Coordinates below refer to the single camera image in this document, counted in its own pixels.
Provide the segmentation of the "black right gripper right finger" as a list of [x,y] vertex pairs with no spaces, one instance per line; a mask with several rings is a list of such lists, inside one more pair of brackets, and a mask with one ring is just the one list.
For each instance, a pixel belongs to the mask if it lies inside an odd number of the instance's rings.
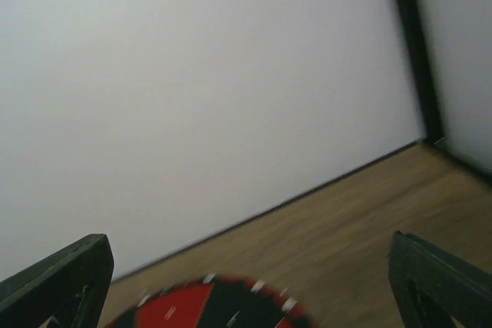
[[394,233],[388,279],[406,327],[491,326],[491,275],[414,234]]

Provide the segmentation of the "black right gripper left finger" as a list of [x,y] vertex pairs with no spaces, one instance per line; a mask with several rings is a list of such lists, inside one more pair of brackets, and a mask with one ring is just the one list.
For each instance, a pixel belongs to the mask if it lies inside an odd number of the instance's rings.
[[96,327],[113,269],[106,235],[75,241],[1,282],[1,326]]

